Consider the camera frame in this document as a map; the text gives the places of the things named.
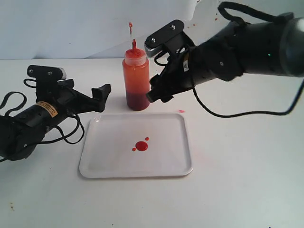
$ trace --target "yellow label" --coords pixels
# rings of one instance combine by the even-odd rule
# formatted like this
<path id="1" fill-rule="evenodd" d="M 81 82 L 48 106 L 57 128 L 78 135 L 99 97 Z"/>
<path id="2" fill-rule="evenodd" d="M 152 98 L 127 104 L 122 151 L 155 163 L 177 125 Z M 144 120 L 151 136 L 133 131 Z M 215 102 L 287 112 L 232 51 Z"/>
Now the yellow label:
<path id="1" fill-rule="evenodd" d="M 35 105 L 43 107 L 51 115 L 52 118 L 58 115 L 57 110 L 53 106 L 51 106 L 48 102 L 39 101 Z"/>

